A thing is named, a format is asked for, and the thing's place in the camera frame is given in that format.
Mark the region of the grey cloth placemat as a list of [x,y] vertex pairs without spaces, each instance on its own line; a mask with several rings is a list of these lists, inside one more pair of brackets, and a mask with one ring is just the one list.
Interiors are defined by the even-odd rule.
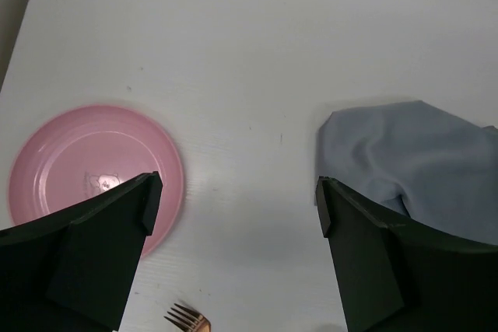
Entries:
[[338,110],[317,174],[434,229],[497,243],[497,129],[423,101]]

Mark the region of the pink plastic plate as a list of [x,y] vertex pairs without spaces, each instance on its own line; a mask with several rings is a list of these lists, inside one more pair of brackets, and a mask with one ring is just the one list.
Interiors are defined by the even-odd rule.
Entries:
[[78,107],[42,125],[20,149],[9,176],[9,214],[20,225],[153,171],[163,190],[144,255],[162,243],[181,211],[184,170],[177,147],[160,124],[137,111]]

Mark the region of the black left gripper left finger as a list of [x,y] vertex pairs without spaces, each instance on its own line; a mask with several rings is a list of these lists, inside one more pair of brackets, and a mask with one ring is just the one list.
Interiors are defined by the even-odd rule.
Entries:
[[117,331],[162,180],[142,173],[89,200],[1,231],[3,331]]

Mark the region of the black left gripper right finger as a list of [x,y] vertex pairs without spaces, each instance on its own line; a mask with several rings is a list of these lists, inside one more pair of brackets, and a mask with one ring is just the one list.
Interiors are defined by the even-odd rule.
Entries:
[[316,187],[350,331],[495,331],[497,248],[379,205],[333,178]]

